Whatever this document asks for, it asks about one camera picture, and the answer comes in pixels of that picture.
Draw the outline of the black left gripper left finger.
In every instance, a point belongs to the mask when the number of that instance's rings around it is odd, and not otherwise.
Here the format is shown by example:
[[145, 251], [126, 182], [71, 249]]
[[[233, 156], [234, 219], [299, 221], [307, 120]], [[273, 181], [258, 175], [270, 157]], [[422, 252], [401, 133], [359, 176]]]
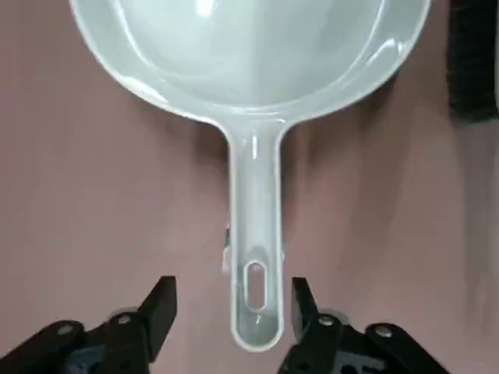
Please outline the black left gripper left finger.
[[163, 276], [140, 307], [92, 330], [59, 320], [1, 357], [2, 373], [149, 373], [177, 314], [176, 279]]

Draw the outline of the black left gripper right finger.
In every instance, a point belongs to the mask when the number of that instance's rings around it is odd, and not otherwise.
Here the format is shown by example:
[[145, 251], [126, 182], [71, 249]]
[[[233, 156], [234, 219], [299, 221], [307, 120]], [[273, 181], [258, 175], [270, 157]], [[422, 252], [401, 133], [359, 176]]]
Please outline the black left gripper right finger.
[[444, 366], [398, 325], [373, 323], [361, 333], [321, 312], [304, 277], [292, 279], [292, 318], [296, 343], [281, 363], [280, 373], [444, 372]]

